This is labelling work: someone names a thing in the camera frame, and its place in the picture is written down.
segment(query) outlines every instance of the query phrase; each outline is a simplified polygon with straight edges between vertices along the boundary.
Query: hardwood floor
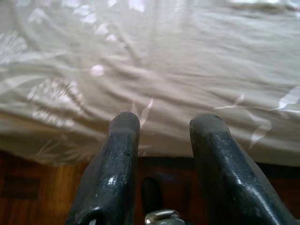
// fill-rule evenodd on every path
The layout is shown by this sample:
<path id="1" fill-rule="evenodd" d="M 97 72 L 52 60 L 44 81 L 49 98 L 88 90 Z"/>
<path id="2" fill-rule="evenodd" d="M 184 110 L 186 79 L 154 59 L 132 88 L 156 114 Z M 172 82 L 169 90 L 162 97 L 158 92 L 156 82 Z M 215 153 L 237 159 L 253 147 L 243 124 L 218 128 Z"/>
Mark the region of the hardwood floor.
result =
<path id="1" fill-rule="evenodd" d="M 0 153 L 0 224 L 63 225 L 86 166 L 49 167 Z M 143 159 L 138 166 L 135 224 L 143 224 L 139 187 L 148 176 L 160 182 L 166 208 L 197 225 L 207 224 L 193 168 L 152 165 Z M 270 181 L 294 217 L 300 218 L 300 180 Z"/>

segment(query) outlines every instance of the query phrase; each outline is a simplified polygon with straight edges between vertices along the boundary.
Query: white bedsheet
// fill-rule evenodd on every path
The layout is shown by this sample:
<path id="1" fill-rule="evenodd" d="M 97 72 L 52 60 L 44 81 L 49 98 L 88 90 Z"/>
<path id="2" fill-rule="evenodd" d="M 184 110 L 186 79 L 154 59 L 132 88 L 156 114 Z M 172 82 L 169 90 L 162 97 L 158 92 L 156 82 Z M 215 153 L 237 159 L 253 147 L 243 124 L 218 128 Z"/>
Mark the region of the white bedsheet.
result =
<path id="1" fill-rule="evenodd" d="M 0 0 L 0 149 L 89 160 L 121 111 L 139 156 L 185 156 L 215 113 L 257 162 L 300 166 L 296 2 Z"/>

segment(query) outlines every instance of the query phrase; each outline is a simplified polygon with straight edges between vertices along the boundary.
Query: mattress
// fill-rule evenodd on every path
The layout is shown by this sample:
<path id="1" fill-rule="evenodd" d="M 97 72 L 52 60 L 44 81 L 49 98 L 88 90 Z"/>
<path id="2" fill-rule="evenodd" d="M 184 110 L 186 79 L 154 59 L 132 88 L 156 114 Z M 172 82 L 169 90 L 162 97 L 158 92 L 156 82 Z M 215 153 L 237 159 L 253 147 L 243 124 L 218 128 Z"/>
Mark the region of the mattress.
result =
<path id="1" fill-rule="evenodd" d="M 299 4 L 276 0 L 0 0 L 0 149 L 90 160 L 120 112 L 139 156 L 192 157 L 222 117 L 260 163 L 300 166 Z"/>

